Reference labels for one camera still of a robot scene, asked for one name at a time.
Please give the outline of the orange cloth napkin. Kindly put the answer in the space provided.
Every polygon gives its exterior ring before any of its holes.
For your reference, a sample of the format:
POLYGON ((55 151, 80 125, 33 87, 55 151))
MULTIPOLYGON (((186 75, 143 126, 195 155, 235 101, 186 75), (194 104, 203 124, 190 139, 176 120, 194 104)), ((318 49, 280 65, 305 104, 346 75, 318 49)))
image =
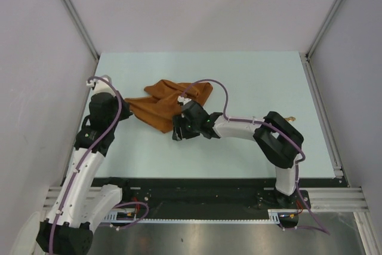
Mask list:
POLYGON ((168 133, 173 129, 173 116, 181 113, 181 107, 177 103, 178 96, 185 92, 186 97, 203 106, 213 87, 209 82, 200 82, 192 86, 189 82, 175 83, 162 79, 146 86, 144 91, 147 93, 146 97, 125 99, 130 110, 145 124, 162 133, 168 133))

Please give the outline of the gold fork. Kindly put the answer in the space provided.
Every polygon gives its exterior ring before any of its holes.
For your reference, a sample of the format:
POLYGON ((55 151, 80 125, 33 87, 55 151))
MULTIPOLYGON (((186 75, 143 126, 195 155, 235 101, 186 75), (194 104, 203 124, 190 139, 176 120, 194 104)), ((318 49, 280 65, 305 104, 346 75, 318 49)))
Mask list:
POLYGON ((296 118, 293 116, 290 116, 290 117, 285 118, 285 120, 288 122, 294 122, 294 121, 296 121, 296 118))

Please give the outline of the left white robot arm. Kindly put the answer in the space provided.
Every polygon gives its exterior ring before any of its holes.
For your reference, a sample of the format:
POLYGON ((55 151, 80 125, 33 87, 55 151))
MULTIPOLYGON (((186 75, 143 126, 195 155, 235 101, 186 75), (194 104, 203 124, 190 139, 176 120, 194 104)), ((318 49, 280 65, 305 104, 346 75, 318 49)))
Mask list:
POLYGON ((87 201, 94 176, 115 139, 119 121, 132 115, 120 94, 93 95, 89 115, 76 135, 72 164, 59 196, 40 223, 36 242, 48 254, 87 254, 94 233, 115 206, 125 207, 132 193, 123 186, 107 184, 92 201, 87 201))

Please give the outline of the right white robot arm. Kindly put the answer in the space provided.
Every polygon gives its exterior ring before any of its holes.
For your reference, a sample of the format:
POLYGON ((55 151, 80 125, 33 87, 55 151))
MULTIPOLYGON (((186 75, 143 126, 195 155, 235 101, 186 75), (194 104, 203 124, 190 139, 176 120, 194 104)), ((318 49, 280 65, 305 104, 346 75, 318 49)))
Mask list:
POLYGON ((306 159, 304 137, 277 112, 263 119, 232 118, 222 112, 208 113, 199 103, 182 98, 181 112, 172 117, 172 139, 182 141, 203 136, 206 139, 236 138, 256 142, 266 159, 275 166, 275 200, 289 208, 297 200, 298 165, 306 159))

